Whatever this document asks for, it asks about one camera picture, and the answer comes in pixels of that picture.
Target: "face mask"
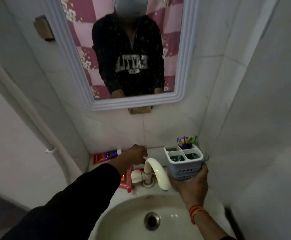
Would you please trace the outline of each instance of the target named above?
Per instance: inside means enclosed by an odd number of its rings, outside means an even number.
[[[124,18],[141,17],[146,14],[148,0],[113,0],[116,12]]]

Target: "mirror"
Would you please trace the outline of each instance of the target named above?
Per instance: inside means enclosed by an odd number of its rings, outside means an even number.
[[[175,91],[184,0],[61,0],[95,100]]]

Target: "orange thread bracelet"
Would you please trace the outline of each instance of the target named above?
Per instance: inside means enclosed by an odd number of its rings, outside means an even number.
[[[202,207],[202,206],[199,206],[199,205],[194,205],[192,206],[190,209],[189,209],[189,213],[190,213],[190,217],[191,217],[191,222],[193,225],[195,225],[195,215],[198,213],[198,212],[201,212],[201,211],[204,211],[207,213],[207,211]]]

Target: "sink drain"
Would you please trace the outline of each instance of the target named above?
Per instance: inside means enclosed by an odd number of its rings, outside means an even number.
[[[159,218],[159,216],[154,212],[148,213],[144,218],[144,226],[149,231],[157,230],[158,227],[160,226],[160,218]]]

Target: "mirror frame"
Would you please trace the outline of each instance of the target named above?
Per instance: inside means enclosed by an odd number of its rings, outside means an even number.
[[[65,77],[65,79],[70,79],[70,84],[76,85],[76,93],[79,93],[77,96],[83,108],[89,111],[127,109],[177,103],[184,98],[196,43],[200,0],[184,0],[183,3],[181,37],[174,92],[103,100],[95,100],[93,97],[61,1],[40,1],[57,41],[57,45],[60,48],[61,55],[74,77],[72,79],[69,76]]]

